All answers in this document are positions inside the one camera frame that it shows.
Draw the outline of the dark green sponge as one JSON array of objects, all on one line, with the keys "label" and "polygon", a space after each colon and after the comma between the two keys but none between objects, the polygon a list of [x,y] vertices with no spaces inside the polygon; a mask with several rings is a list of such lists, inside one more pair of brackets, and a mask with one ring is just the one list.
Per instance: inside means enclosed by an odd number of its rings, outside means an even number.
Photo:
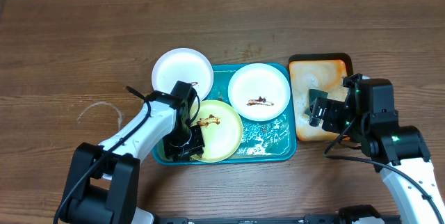
[{"label": "dark green sponge", "polygon": [[305,109],[305,115],[311,115],[311,109],[312,109],[316,99],[318,97],[327,98],[328,93],[325,91],[322,91],[322,90],[317,90],[317,89],[311,88],[311,89],[309,89],[308,96],[309,96],[309,105]]}]

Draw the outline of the yellow plate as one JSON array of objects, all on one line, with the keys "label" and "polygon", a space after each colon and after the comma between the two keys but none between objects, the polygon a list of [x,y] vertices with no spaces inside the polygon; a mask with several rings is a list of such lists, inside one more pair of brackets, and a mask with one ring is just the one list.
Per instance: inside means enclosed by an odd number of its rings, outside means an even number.
[{"label": "yellow plate", "polygon": [[205,163],[223,161],[237,151],[243,137],[243,123],[239,114],[219,100],[205,100],[200,109],[195,104],[191,114],[198,113],[192,125],[200,126],[204,139],[202,154],[194,154],[193,160]]}]

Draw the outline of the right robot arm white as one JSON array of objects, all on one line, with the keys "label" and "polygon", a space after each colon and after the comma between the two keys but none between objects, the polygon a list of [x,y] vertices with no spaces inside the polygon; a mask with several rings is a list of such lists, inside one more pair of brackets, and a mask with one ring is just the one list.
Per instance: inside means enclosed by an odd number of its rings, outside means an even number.
[{"label": "right robot arm white", "polygon": [[402,223],[443,223],[440,195],[431,153],[421,132],[400,126],[394,88],[388,79],[345,77],[344,101],[310,95],[309,124],[336,133],[333,144],[344,138],[354,142],[364,157],[353,161],[373,165],[390,191]]}]

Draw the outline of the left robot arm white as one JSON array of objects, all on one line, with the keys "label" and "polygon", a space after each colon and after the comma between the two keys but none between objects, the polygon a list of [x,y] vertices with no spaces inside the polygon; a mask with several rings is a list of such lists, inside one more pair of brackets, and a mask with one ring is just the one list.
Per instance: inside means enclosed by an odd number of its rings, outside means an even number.
[{"label": "left robot arm white", "polygon": [[178,81],[171,93],[146,96],[128,90],[143,100],[142,109],[114,136],[74,151],[54,223],[154,223],[154,214],[137,206],[142,161],[159,142],[173,161],[203,153],[202,131],[190,114],[199,99],[191,84]]}]

